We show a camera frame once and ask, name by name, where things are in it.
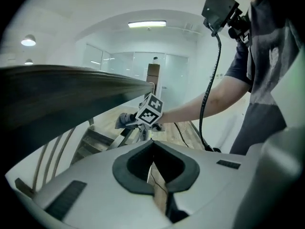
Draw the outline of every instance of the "hand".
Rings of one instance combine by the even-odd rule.
[[[135,129],[138,125],[132,125],[133,122],[136,121],[135,116],[137,113],[134,114],[127,114],[122,113],[119,115],[118,119],[115,123],[115,129],[120,128],[127,128],[127,129]]]
[[[165,128],[162,124],[155,123],[155,124],[152,125],[151,130],[153,132],[164,132]]]

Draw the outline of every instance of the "dark t-shirt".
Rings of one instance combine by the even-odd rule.
[[[235,59],[226,73],[251,85],[250,104],[232,146],[232,154],[245,155],[251,145],[264,142],[286,127],[270,92],[302,46],[301,23],[297,14],[290,12],[290,9],[297,9],[296,5],[298,1],[291,3],[290,0],[256,0],[251,3],[252,45],[249,50],[238,44]]]

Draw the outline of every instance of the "person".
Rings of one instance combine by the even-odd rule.
[[[249,147],[264,142],[286,127],[271,91],[285,75],[304,43],[302,0],[251,0],[252,45],[239,43],[235,58],[222,81],[210,91],[203,117],[224,111],[248,91],[250,103],[231,154],[245,155]],[[204,93],[164,112],[158,123],[199,119]]]

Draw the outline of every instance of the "glass door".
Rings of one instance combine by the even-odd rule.
[[[188,62],[187,57],[166,55],[161,91],[165,111],[178,107],[184,102],[188,83]]]
[[[109,62],[112,58],[110,54],[103,51],[102,62],[101,62],[101,71],[111,73],[109,69]]]
[[[101,69],[103,51],[89,44],[86,45],[82,67],[89,67],[96,70]]]
[[[133,52],[113,53],[109,56],[109,73],[131,77]]]
[[[135,52],[133,57],[132,72],[130,77],[142,81],[146,81],[148,64],[153,63],[154,57],[158,57],[157,63],[160,65],[160,72],[161,72],[161,69],[164,67],[164,59],[165,59],[164,53]],[[131,100],[131,106],[138,108],[139,104],[142,103],[143,100],[144,100],[144,96],[137,97]]]

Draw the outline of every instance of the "fluorescent light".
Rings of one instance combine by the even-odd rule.
[[[27,35],[22,41],[21,44],[27,47],[35,46],[36,39],[33,35]]]
[[[128,26],[130,28],[135,28],[135,27],[152,27],[152,26],[166,26],[166,21],[138,21],[138,22],[129,22]]]
[[[92,61],[92,60],[91,60],[90,62],[91,62],[91,63],[95,63],[95,64],[100,64],[100,63],[97,63],[96,61]]]
[[[33,61],[32,61],[32,59],[27,59],[24,64],[25,65],[32,65]]]

